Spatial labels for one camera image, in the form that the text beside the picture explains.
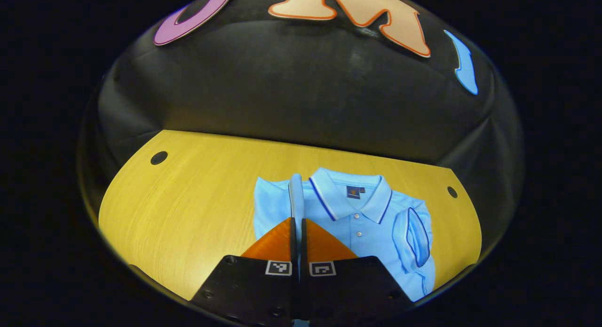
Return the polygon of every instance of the wooden tabletop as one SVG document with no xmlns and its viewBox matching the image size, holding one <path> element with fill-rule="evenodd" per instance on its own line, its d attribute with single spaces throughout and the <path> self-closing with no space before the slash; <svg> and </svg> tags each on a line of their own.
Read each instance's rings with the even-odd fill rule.
<svg viewBox="0 0 602 327">
<path fill-rule="evenodd" d="M 167 158 L 151 164 L 166 151 Z M 481 249 L 475 209 L 447 168 L 274 141 L 163 130 L 121 168 L 103 198 L 99 227 L 121 257 L 191 299 L 224 255 L 255 242 L 258 177 L 307 180 L 319 167 L 383 175 L 393 190 L 426 201 L 438 288 Z M 452 187 L 458 194 L 453 198 Z"/>
</svg>

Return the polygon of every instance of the light blue polo shirt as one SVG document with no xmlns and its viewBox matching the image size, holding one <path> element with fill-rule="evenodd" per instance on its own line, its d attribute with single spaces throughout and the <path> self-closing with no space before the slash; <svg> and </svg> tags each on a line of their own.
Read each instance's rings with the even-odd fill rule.
<svg viewBox="0 0 602 327">
<path fill-rule="evenodd" d="M 298 244 L 301 219 L 309 218 L 357 256 L 378 257 L 412 301 L 433 290 L 433 233 L 426 204 L 391 190 L 382 175 L 320 168 L 308 181 L 299 174 L 277 183 L 258 178 L 254 209 L 257 239 L 294 212 Z"/>
</svg>

